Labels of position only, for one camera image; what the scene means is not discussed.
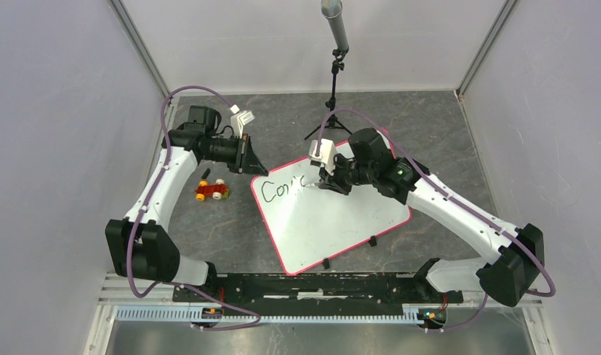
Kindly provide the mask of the black marker cap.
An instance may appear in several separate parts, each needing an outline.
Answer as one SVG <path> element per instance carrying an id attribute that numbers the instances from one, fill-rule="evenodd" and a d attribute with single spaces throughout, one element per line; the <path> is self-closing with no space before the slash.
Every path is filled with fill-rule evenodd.
<path id="1" fill-rule="evenodd" d="M 204 173 L 202 174 L 202 176 L 201 176 L 201 179 L 202 179 L 202 180 L 206 180 L 206 179 L 208 178 L 208 176 L 209 176 L 210 172 L 211 172 L 211 170 L 210 170 L 209 168 L 207 168 L 207 169 L 204 171 Z"/>

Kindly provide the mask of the pink framed whiteboard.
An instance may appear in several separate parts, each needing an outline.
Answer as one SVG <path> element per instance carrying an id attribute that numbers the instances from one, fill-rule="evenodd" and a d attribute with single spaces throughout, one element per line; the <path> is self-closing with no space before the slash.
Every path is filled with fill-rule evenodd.
<path id="1" fill-rule="evenodd" d="M 348 195 L 305 188 L 319 181 L 308 158 L 257 176 L 250 186 L 275 252 L 288 275 L 296 275 L 408 223 L 412 210 L 369 185 Z"/>

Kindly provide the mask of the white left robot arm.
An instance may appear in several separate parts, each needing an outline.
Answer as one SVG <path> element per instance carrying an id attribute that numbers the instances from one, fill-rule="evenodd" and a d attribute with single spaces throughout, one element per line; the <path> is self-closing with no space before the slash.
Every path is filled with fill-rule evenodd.
<path id="1" fill-rule="evenodd" d="M 118 275 L 189 284 L 191 292 L 205 302 L 218 295 L 213 264 L 181 255 L 167 231 L 178 197 L 201 161 L 224 163 L 235 174 L 268 174 L 244 132 L 254 115 L 237 106 L 231 112 L 232 134 L 228 138 L 216 132 L 221 114 L 207 106 L 191 106 L 188 120 L 168 131 L 153 176 L 137 202 L 123 218 L 110 220 L 105 228 Z"/>

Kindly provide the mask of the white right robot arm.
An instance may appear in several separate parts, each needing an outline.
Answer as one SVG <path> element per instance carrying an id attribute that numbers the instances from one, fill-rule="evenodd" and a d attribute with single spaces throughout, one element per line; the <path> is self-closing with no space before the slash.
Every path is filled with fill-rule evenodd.
<path id="1" fill-rule="evenodd" d="M 424 302 L 451 291 L 481 291 L 514 307 L 544 271 L 543 232 L 528 223 L 518 227 L 476 206 L 446 186 L 410 157 L 395 157 L 375 129 L 354 132 L 350 158 L 331 140 L 313 140 L 309 159 L 319 168 L 319 188 L 348 195 L 355 186 L 372 186 L 379 194 L 422 212 L 468 243 L 478 257 L 430 259 L 416 273 L 416 296 Z"/>

